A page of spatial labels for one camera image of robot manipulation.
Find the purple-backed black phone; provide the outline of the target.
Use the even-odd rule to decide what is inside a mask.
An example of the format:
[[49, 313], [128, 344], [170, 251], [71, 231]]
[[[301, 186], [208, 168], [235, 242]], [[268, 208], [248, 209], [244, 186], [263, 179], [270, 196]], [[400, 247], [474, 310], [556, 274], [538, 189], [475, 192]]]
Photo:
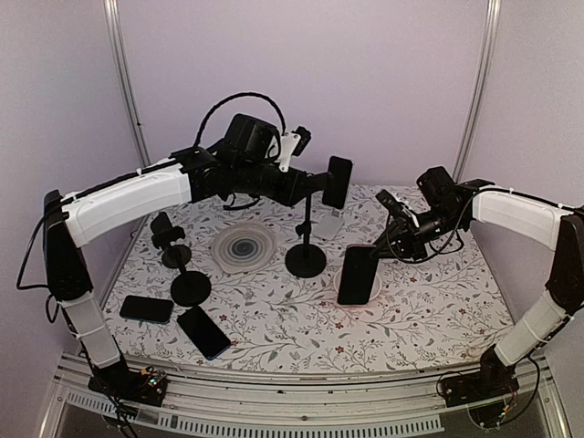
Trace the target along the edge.
[[374, 245], [349, 245], [340, 273], [337, 302], [340, 305], [365, 305], [370, 301], [379, 258]]

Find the tall black phone stand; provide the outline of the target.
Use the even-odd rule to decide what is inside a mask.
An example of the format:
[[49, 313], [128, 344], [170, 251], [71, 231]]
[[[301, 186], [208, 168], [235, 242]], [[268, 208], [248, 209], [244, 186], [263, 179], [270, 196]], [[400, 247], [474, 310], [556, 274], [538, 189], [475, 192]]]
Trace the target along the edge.
[[289, 273], [300, 278], [312, 278], [323, 272], [327, 258], [323, 250], [310, 243], [312, 194], [305, 198], [304, 220], [295, 231], [302, 237], [302, 243], [291, 247], [286, 254], [285, 264]]

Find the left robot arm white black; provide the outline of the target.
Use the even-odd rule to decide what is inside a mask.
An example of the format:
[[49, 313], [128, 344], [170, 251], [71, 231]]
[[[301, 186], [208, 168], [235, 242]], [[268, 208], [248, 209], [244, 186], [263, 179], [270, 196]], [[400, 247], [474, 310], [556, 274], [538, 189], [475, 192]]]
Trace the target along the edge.
[[43, 234], [45, 287], [59, 302], [73, 335], [82, 343], [99, 378], [117, 396], [135, 389], [135, 376], [92, 295], [82, 247], [107, 232], [166, 208], [231, 194], [266, 197], [292, 207], [333, 184], [330, 172], [291, 167], [311, 134], [299, 127], [280, 132], [263, 120], [237, 114], [225, 135], [205, 149], [192, 146], [149, 167], [81, 192], [47, 193], [37, 224]]

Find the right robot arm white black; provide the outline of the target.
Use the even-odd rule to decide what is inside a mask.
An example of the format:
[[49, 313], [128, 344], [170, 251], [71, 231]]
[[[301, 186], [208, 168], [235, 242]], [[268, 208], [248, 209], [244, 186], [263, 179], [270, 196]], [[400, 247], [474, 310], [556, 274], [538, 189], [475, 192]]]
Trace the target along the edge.
[[428, 206], [421, 213], [386, 190], [377, 194], [388, 217], [373, 252], [423, 264], [446, 249], [430, 243], [474, 232], [515, 319], [472, 379], [475, 394], [490, 398], [506, 385], [507, 370], [583, 309], [583, 210], [482, 179], [455, 182], [443, 167], [416, 184]]

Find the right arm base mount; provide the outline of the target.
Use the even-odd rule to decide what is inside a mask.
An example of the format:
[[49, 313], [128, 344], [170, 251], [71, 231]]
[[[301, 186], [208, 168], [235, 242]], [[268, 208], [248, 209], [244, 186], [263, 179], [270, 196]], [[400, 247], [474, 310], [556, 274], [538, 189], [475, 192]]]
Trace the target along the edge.
[[501, 426], [516, 400], [519, 383], [513, 367], [485, 362], [480, 370], [470, 373], [447, 371], [436, 383], [436, 392], [447, 407], [499, 401], [470, 409], [471, 420], [485, 429]]

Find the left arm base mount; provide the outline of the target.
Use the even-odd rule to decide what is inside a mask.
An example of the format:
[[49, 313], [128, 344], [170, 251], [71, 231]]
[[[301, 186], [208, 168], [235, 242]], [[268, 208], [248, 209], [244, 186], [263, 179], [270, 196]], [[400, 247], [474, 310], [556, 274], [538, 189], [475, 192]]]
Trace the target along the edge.
[[165, 398], [168, 380], [166, 372], [148, 366], [142, 370], [131, 370], [125, 360], [104, 369], [89, 363], [92, 376], [88, 388], [105, 394], [112, 400], [137, 402], [161, 407]]

